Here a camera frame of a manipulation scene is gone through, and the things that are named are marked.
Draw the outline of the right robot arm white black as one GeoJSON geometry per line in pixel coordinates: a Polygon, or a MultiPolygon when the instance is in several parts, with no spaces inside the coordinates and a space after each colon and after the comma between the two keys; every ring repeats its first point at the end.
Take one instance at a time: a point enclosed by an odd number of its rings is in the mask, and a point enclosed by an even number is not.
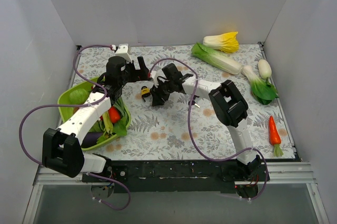
{"type": "Polygon", "coordinates": [[[261,163],[264,161],[263,154],[253,146],[247,128],[248,104],[234,82],[201,80],[194,70],[183,75],[173,63],[163,67],[160,72],[150,71],[148,78],[154,83],[151,88],[153,106],[163,105],[174,92],[190,96],[187,127],[193,146],[203,158],[212,162],[225,162],[235,158],[239,166],[239,176],[243,180],[248,181],[258,176],[261,163]],[[217,119],[229,130],[236,150],[232,156],[213,159],[198,148],[191,129],[191,109],[195,97],[209,100],[217,119]]]}

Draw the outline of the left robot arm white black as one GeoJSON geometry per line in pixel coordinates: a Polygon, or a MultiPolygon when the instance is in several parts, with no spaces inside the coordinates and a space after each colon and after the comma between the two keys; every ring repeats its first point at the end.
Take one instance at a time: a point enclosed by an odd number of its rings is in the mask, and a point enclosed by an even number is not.
{"type": "Polygon", "coordinates": [[[147,81],[149,69],[143,57],[137,57],[140,69],[121,56],[108,59],[106,71],[91,82],[95,87],[82,107],[57,129],[47,129],[43,135],[42,164],[70,178],[83,172],[93,172],[105,182],[111,178],[112,169],[106,159],[83,153],[82,142],[95,124],[121,97],[127,83],[147,81]]]}

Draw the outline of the black-headed keys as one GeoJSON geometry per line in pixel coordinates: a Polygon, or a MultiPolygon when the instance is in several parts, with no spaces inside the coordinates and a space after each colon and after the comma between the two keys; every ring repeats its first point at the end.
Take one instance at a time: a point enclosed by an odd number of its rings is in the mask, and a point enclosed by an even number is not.
{"type": "Polygon", "coordinates": [[[191,106],[194,105],[195,107],[200,108],[200,106],[196,103],[196,101],[194,99],[189,102],[189,105],[191,105],[191,106]]]}

